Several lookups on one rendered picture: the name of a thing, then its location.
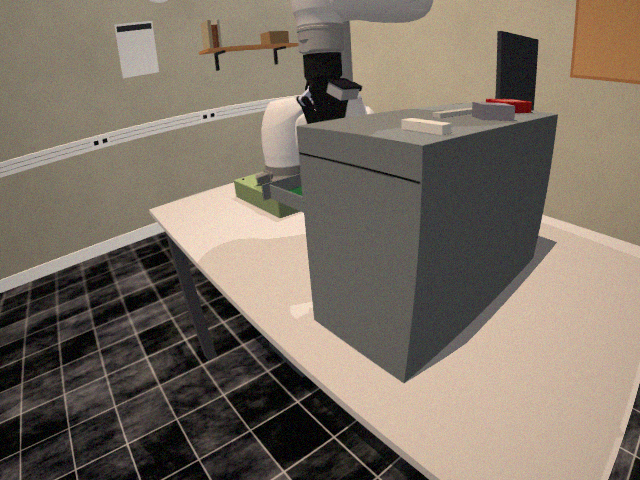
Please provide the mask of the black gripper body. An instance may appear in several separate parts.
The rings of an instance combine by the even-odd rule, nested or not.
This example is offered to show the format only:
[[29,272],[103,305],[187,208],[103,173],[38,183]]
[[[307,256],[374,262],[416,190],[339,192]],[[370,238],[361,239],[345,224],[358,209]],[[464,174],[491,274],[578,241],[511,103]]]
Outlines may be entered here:
[[322,105],[321,89],[326,88],[326,79],[342,76],[341,52],[312,53],[303,55],[305,91],[311,93],[312,101]]

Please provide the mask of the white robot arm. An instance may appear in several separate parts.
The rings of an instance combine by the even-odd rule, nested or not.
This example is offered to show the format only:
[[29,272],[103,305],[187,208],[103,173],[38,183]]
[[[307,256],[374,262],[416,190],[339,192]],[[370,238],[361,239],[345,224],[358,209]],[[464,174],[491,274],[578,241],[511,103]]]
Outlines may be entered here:
[[[291,0],[299,52],[341,51],[342,76],[326,78],[326,93],[349,100],[346,117],[374,113],[364,106],[361,85],[353,82],[350,21],[411,22],[426,16],[432,4],[433,0]],[[266,170],[255,175],[258,184],[300,174],[296,126],[307,122],[296,98],[286,99],[269,103],[264,114],[261,137]]]

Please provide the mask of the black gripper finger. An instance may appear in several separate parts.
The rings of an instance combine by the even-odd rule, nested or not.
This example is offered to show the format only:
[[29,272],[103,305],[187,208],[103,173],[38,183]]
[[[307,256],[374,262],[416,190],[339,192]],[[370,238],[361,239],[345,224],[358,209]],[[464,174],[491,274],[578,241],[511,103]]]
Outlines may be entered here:
[[329,120],[345,118],[348,101],[340,101],[331,96],[331,104],[329,104],[328,108]]
[[[307,124],[329,120],[328,117],[328,93],[327,88],[321,89],[322,105],[312,103],[311,93],[308,89],[301,95],[297,96],[296,101],[302,107]],[[316,111],[315,111],[316,110]]]

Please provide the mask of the black flat panel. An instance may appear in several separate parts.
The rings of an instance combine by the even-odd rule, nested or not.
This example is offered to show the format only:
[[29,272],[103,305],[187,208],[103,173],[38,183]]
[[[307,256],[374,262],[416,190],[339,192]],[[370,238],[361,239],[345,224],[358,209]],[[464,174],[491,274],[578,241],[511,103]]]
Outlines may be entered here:
[[529,101],[534,111],[538,41],[497,31],[495,99]]

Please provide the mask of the grey tool chest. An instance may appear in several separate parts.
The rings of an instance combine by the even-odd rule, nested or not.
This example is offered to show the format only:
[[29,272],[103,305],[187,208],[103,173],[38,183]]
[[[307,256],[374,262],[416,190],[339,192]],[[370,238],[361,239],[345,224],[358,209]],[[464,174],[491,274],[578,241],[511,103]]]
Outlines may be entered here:
[[557,119],[460,103],[296,126],[301,177],[262,193],[304,213],[314,320],[409,380],[533,259]]

